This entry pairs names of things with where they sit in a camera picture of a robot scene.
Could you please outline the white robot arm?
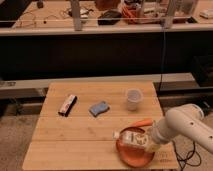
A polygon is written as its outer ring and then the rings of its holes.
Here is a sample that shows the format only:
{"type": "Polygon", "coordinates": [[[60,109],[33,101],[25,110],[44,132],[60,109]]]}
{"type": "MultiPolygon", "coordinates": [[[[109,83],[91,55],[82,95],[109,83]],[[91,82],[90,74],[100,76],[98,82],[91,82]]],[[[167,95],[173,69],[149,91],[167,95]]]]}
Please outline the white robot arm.
{"type": "Polygon", "coordinates": [[[165,116],[152,124],[148,133],[147,151],[157,151],[178,135],[183,135],[213,154],[213,128],[205,125],[203,110],[196,104],[169,109],[165,116]]]}

